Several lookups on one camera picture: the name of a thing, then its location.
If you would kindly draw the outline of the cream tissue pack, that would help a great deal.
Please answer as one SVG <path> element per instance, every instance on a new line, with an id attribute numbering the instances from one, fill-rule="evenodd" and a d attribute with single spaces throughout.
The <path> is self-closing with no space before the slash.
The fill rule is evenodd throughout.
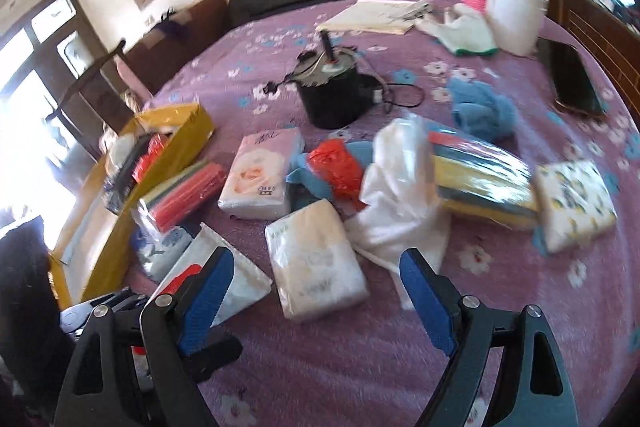
<path id="1" fill-rule="evenodd" d="M 286 319 L 318 319 L 369 297 L 340 215 L 328 200 L 272 222 L 265 236 Z"/>

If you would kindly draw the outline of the black snack packet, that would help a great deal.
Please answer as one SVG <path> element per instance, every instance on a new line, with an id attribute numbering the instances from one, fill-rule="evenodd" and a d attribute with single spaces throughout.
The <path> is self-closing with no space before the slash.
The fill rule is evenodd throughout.
<path id="1" fill-rule="evenodd" d="M 138 182 L 134 179 L 134 169 L 139 159 L 148 153 L 152 133 L 136 136 L 134 145 L 125 157 L 122 167 L 113 176 L 108 176 L 103 184 L 103 202 L 105 208 L 118 216 L 125 206 L 125 202 Z"/>

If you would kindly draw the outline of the pink rose tissue pack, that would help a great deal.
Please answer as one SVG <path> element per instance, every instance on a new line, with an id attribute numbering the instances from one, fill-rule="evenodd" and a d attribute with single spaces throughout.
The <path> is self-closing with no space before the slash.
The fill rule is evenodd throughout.
<path id="1" fill-rule="evenodd" d="M 291 211 L 285 178 L 305 143 L 297 128 L 245 135 L 218 198 L 218 208 L 244 220 L 278 220 Z"/>

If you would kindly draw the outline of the red plastic bag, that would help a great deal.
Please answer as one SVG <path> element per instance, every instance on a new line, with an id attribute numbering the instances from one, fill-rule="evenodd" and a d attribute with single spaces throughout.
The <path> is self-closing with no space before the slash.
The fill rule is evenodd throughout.
<path id="1" fill-rule="evenodd" d="M 134 172 L 132 173 L 132 179 L 137 183 L 140 183 L 145 173 L 148 172 L 153 162 L 157 160 L 157 157 L 163 152 L 165 144 L 167 142 L 167 136 L 163 134 L 154 134 L 148 144 L 146 153 L 143 154 L 137 161 Z"/>

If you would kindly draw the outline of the blue cloth with red bag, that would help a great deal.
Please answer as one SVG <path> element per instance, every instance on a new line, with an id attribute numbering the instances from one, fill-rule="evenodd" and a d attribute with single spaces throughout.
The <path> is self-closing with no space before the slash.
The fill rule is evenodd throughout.
<path id="1" fill-rule="evenodd" d="M 362 180 L 372 160 L 371 141 L 327 139 L 311 152 L 295 155 L 285 181 L 303 187 L 315 199 L 348 202 L 361 210 L 366 207 L 359 198 Z"/>

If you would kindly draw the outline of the blue white tissue box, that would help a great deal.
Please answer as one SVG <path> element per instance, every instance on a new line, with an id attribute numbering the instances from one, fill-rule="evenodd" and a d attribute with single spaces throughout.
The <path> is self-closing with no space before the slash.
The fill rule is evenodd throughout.
<path id="1" fill-rule="evenodd" d="M 135 228 L 130 246 L 142 271 L 154 283 L 160 283 L 193 241 L 183 227 L 175 227 L 160 239 L 152 239 L 145 229 Z"/>

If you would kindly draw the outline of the yellow cardboard box tray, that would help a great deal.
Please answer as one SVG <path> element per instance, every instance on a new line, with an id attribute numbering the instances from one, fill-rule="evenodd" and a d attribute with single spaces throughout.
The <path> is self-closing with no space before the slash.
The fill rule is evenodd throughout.
<path id="1" fill-rule="evenodd" d="M 188 167 L 200 155 L 215 125 L 198 103 L 171 105 L 140 113 L 122 128 L 125 133 L 171 129 L 160 158 L 114 215 L 102 202 L 105 158 L 94 165 L 77 195 L 75 206 L 50 252 L 50 281 L 61 309 L 122 287 L 134 254 L 131 209 L 153 188 Z"/>

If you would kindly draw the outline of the bagged colourful sponge cloths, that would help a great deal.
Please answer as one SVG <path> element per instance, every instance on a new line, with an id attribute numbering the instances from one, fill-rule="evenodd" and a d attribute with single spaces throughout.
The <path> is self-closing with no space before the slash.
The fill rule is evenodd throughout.
<path id="1" fill-rule="evenodd" d="M 426 130 L 435 192 L 442 207 L 510 229 L 535 228 L 538 204 L 524 161 L 436 122 L 429 122 Z"/>

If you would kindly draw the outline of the white cloth towel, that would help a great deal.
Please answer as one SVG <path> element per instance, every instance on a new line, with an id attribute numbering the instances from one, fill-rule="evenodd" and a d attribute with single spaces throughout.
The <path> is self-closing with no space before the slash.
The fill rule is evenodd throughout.
<path id="1" fill-rule="evenodd" d="M 401 254 L 416 248 L 438 272 L 450 236 L 450 213 L 435 192 L 429 122 L 407 113 L 378 131 L 359 196 L 366 207 L 345 222 L 354 251 L 390 272 L 405 310 L 413 304 L 400 280 Z"/>

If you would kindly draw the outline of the purple floral tablecloth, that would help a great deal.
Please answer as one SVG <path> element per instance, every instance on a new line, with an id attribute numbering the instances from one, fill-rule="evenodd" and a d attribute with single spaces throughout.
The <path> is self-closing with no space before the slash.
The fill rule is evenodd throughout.
<path id="1" fill-rule="evenodd" d="M 419 317 L 401 306 L 386 253 L 370 239 L 407 230 L 409 244 L 442 255 L 442 272 L 488 306 L 537 303 L 562 351 L 578 419 L 597 426 L 612 412 L 639 365 L 639 130 L 596 61 L 588 72 L 606 116 L 590 121 L 554 107 L 550 80 L 531 57 L 500 52 L 457 57 L 417 31 L 402 36 L 339 32 L 420 116 L 451 124 L 448 81 L 483 81 L 518 110 L 506 148 L 529 166 L 587 159 L 611 194 L 611 230 L 557 254 L 537 232 L 512 230 L 427 208 L 408 194 L 375 187 L 362 215 L 348 207 L 369 298 L 306 323 L 285 318 L 277 294 L 231 317 L 239 361 L 201 384 L 223 426 L 410 426 L 430 399 L 445 355 Z"/>

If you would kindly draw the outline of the brown wooden chair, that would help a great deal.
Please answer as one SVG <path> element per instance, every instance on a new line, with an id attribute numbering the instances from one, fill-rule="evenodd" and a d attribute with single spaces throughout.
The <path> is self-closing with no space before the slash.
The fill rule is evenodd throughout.
<path id="1" fill-rule="evenodd" d="M 118 75 L 142 102 L 147 102 L 230 26 L 227 0 L 195 3 L 161 20 L 125 51 L 116 60 Z"/>

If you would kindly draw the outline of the light blue knitted cloth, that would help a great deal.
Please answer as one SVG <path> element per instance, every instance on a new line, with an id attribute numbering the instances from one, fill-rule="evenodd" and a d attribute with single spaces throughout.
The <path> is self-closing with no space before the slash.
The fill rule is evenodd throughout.
<path id="1" fill-rule="evenodd" d="M 451 78 L 451 117 L 462 132 L 497 143 L 514 133 L 518 112 L 510 98 L 497 93 L 483 81 Z"/>

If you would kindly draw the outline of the black smartphone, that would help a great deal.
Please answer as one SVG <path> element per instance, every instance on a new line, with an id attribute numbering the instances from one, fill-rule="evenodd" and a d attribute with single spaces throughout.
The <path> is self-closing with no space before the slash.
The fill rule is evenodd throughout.
<path id="1" fill-rule="evenodd" d="M 594 83 L 574 46 L 539 38 L 537 57 L 551 79 L 556 106 L 588 118 L 602 120 L 605 117 Z"/>

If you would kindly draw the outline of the white green cuffed glove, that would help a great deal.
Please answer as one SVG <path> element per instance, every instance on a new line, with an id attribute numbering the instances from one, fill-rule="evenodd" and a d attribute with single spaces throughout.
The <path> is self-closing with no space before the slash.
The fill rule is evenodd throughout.
<path id="1" fill-rule="evenodd" d="M 427 14 L 415 20 L 414 27 L 457 56 L 487 56 L 499 49 L 484 15 L 464 3 L 446 8 L 442 20 Z"/>

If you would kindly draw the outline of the white plastic jar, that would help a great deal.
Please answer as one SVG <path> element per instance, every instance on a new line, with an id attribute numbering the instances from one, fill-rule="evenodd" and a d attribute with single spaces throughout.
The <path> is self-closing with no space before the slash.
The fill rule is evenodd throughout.
<path id="1" fill-rule="evenodd" d="M 486 17 L 495 42 L 516 56 L 533 52 L 549 0 L 487 0 Z"/>

